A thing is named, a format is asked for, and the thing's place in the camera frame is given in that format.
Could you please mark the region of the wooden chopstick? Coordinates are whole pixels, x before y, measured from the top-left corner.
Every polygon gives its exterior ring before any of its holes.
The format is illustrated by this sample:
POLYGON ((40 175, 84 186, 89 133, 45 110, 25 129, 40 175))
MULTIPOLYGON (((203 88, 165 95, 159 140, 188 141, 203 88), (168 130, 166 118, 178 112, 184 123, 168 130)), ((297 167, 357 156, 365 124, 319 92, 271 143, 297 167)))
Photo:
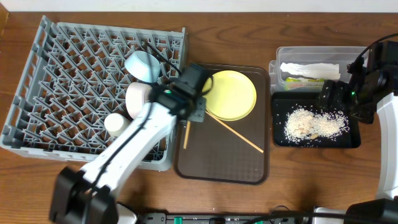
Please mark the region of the wooden chopstick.
POLYGON ((215 121, 220 123, 222 126, 224 126, 227 130, 231 131, 233 134, 235 134, 237 137, 242 139, 244 142, 248 143, 251 147, 255 148, 257 151, 260 153, 264 153, 264 150, 255 145, 253 142, 251 142, 249 139, 245 138, 242 134, 238 133, 236 130, 228 126, 226 123, 222 122, 222 120, 218 119, 216 116, 212 115, 210 112, 207 110, 205 111, 207 115, 209 115, 211 118, 213 118, 215 121))
POLYGON ((184 142, 183 142, 183 149, 187 148, 188 145, 188 139, 189 139, 189 134, 190 134, 190 126, 191 122, 187 121, 186 127, 185 127, 185 135, 184 135, 184 142))

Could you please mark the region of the yellow round plate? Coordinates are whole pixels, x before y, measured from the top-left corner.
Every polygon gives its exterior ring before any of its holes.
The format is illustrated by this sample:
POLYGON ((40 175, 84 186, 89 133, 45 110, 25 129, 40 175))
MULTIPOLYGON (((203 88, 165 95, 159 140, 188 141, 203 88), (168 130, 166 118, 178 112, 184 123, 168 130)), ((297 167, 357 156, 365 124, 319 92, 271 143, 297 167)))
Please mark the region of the yellow round plate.
POLYGON ((236 121, 247 116, 256 105, 253 82, 241 72, 216 72, 203 87, 206 110, 223 121, 236 121))

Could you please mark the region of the green orange snack wrapper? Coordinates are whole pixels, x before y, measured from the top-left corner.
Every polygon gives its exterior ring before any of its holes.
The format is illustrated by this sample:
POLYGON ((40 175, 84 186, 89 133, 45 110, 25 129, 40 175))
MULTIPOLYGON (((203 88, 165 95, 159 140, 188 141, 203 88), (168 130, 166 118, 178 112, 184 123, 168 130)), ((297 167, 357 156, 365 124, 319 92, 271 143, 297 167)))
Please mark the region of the green orange snack wrapper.
POLYGON ((323 83, 324 79, 311 79, 311 78, 292 78, 288 77, 286 82, 305 82, 305 83, 323 83))

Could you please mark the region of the pink white small plate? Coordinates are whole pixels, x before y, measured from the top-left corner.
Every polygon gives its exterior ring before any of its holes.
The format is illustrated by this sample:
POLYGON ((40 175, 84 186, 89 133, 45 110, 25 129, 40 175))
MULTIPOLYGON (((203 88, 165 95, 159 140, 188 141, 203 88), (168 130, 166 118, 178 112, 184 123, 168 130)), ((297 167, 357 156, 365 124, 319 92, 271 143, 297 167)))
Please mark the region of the pink white small plate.
POLYGON ((126 92, 125 104, 129 116, 135 119, 143 105, 149 101, 149 93, 152 87, 145 83, 131 83, 126 92))

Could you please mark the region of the light blue bowl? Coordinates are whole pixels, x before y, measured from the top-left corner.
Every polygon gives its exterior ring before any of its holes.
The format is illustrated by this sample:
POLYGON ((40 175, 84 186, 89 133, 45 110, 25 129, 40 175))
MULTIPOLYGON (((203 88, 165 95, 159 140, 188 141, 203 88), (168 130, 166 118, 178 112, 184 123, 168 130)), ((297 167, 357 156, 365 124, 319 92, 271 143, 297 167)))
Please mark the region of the light blue bowl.
POLYGON ((144 51, 133 52, 125 61, 126 70, 135 78, 146 83, 155 83, 160 75, 160 62, 144 51))

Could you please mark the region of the white paper cup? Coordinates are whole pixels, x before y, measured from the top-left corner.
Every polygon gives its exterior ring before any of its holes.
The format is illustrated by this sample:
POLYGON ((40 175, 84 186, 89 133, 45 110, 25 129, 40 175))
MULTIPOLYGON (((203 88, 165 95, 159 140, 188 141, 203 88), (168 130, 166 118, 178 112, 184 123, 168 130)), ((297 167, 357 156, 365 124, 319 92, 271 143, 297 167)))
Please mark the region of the white paper cup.
POLYGON ((113 137, 119 137, 130 123, 127 118, 119 113, 111 113, 104 119, 105 129, 113 137))

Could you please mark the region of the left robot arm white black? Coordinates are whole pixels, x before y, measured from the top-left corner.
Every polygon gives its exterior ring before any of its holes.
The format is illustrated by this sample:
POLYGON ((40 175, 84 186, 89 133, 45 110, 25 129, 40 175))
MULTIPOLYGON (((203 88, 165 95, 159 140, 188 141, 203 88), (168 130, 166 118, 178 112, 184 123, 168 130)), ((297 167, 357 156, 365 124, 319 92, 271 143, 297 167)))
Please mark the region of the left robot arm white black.
POLYGON ((49 219, 53 223, 135 223, 137 215, 117 201, 132 172, 155 143, 187 119, 202 99, 203 85, 155 86, 139 116, 97 158, 57 176, 49 219))

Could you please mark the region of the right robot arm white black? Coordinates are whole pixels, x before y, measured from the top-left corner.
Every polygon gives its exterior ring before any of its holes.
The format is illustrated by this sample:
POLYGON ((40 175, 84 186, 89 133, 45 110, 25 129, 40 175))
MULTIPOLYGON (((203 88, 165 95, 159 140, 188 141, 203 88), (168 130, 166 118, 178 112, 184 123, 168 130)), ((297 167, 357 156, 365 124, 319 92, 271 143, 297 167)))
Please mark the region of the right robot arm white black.
POLYGON ((323 110, 341 107, 359 122, 381 127, 381 171, 376 199, 351 205, 345 223, 397 223, 397 42, 377 40, 347 66, 348 83, 326 81, 317 98, 323 110))

